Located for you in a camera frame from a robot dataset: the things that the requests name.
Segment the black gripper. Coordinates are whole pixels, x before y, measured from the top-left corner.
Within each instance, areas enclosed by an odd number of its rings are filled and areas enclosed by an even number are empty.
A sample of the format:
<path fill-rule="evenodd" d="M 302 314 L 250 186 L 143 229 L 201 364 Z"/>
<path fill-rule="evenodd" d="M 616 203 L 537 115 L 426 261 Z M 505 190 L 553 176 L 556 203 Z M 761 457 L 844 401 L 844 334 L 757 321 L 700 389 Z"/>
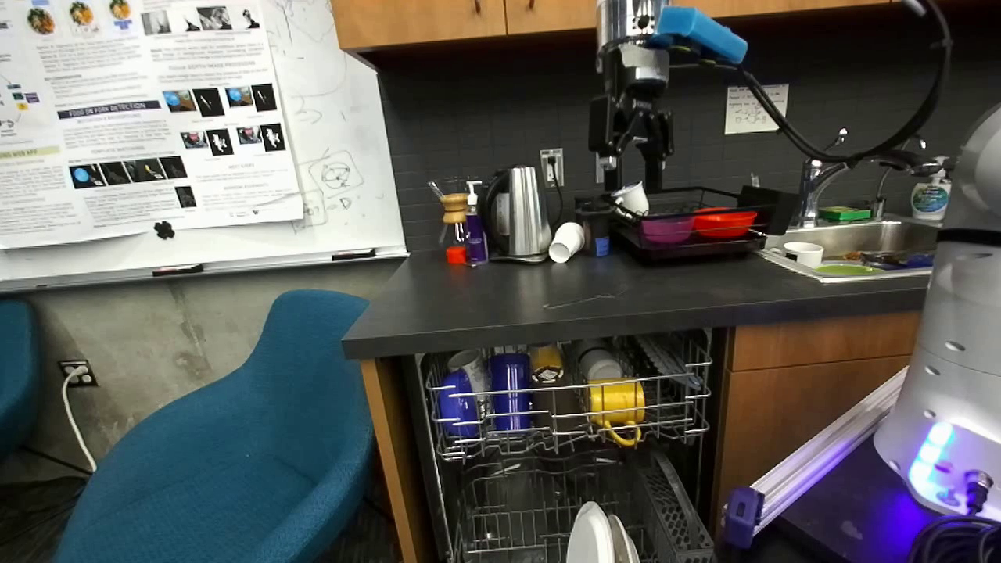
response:
<path fill-rule="evenodd" d="M 602 95 L 589 111 L 589 150 L 607 194 L 623 187 L 623 153 L 642 153 L 642 187 L 661 190 L 673 143 L 673 120 L 651 100 Z"/>

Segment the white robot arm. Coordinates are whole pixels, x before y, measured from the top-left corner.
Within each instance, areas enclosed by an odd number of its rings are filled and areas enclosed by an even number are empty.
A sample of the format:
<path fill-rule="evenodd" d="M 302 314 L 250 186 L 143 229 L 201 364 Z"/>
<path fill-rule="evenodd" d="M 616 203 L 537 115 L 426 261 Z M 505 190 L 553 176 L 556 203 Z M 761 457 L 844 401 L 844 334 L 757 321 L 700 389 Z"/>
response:
<path fill-rule="evenodd" d="M 916 135 L 944 92 L 951 69 L 951 24 L 935 0 L 900 0 L 931 29 L 937 69 L 912 115 L 884 141 L 831 153 L 810 143 L 762 95 L 746 69 L 746 42 L 699 5 L 669 0 L 595 0 L 602 97 L 590 104 L 589 150 L 598 182 L 620 194 L 623 153 L 642 150 L 642 187 L 662 186 L 669 122 L 661 108 L 669 87 L 669 54 L 687 50 L 700 63 L 731 73 L 779 133 L 815 171 L 802 186 L 802 220 L 821 216 L 821 190 L 857 162 L 907 166 L 900 143 Z M 998 423 L 998 334 L 1001 334 L 1001 120 L 985 114 L 953 158 L 951 200 L 931 254 L 920 342 L 898 404 L 877 432 L 878 457 L 903 479 L 916 502 L 941 512 L 998 515 L 1001 423 Z"/>

